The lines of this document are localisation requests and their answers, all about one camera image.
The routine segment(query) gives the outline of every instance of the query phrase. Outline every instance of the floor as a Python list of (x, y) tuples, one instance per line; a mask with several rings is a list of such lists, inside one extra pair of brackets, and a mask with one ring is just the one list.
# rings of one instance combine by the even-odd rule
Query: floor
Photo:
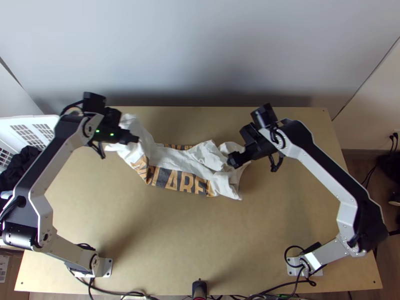
[[(359, 182), (363, 181), (375, 161), (370, 155), (345, 153), (344, 158), (348, 171)], [(386, 226), (389, 231), (397, 229), (395, 222), (400, 208), (388, 204), (388, 197), (396, 185), (379, 169), (376, 169), (370, 180), (368, 191), (372, 199), (378, 202), (383, 211)], [(377, 265), (381, 276), (383, 289), (352, 291), (353, 300), (396, 300), (400, 295), (400, 235), (391, 236), (379, 246)], [(302, 294), (302, 298), (311, 300), (349, 300), (347, 292)], [(31, 293), (29, 300), (87, 300), (87, 295)], [(115, 296), (95, 295), (96, 300), (118, 299)], [(182, 296), (163, 296), (161, 300), (180, 300)]]

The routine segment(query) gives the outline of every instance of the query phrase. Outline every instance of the wooden table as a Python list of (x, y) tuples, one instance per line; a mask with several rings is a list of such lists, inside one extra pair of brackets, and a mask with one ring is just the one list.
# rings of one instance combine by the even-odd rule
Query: wooden table
[[(243, 144), (239, 134), (254, 107), (119, 107), (137, 114), (157, 143)], [(346, 168), (323, 108), (277, 107), (278, 118), (301, 120), (315, 142)], [(283, 254), (291, 245), (325, 243), (337, 233), (339, 202), (298, 161), (286, 158), (277, 173), (267, 158), (254, 161), (240, 181), (243, 200), (204, 197), (146, 185), (116, 153), (101, 160), (76, 150), (46, 193), (58, 233), (89, 243), (114, 259), (112, 276), (96, 286), (152, 295), (189, 295), (192, 282), (208, 281), (212, 295), (249, 295), (293, 281)], [(372, 253), (346, 257), (298, 293), (382, 288)], [(86, 294), (64, 264), (25, 251), (16, 290)], [(290, 293), (293, 286), (278, 290)]]

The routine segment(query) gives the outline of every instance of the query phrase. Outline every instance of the black cloth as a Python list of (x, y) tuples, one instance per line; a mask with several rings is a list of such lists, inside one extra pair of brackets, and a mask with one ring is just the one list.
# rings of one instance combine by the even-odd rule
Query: black cloth
[(400, 152), (379, 156), (377, 165), (387, 177), (400, 186)]
[[(0, 193), (13, 190), (40, 153), (38, 148), (26, 146), (22, 148), (19, 154), (15, 154), (11, 158), (7, 169), (0, 174)], [(1, 208), (7, 202), (6, 200), (4, 201), (0, 202)]]

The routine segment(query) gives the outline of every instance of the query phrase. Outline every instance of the white cloth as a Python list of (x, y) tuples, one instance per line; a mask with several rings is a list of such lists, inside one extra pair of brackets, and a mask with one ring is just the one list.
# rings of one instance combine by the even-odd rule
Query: white cloth
[(229, 153), (233, 151), (243, 152), (244, 147), (235, 142), (225, 142), (217, 147), (213, 140), (207, 140), (191, 148), (186, 146), (188, 148), (186, 150), (179, 150), (155, 143), (152, 135), (142, 126), (136, 115), (125, 114), (122, 116), (119, 125), (124, 129), (129, 129), (133, 135), (138, 136), (139, 142), (131, 142), (128, 145), (107, 144), (104, 149), (106, 151), (116, 151), (139, 174), (140, 172), (137, 170), (138, 161), (143, 161), (144, 157), (146, 157), (149, 166), (186, 172), (194, 175), (195, 178), (199, 177), (206, 180), (207, 186), (210, 187), (208, 196), (223, 195), (241, 200), (239, 181), (248, 163), (238, 169), (234, 169), (227, 165), (226, 162)]

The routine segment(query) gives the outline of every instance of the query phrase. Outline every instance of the orange lettering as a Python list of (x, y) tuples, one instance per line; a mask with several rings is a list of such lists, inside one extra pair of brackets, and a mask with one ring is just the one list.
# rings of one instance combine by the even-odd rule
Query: orange lettering
[[(189, 183), (185, 184), (186, 178), (189, 178)], [(182, 172), (182, 176), (180, 178), (180, 187), (179, 191), (183, 192), (186, 191), (188, 193), (192, 192), (192, 187), (193, 187), (193, 174), (187, 173), (187, 172)]]
[(166, 182), (165, 188), (174, 191), (178, 190), (178, 171), (176, 170), (171, 171), (168, 181)]
[(194, 193), (195, 194), (204, 193), (204, 189), (201, 186), (199, 186), (199, 182), (205, 184), (207, 181), (203, 178), (196, 176), (196, 178), (194, 179)]
[(157, 179), (159, 178), (159, 173), (160, 173), (160, 167), (156, 166), (154, 169), (153, 180), (151, 181), (151, 185), (154, 187), (157, 184)]

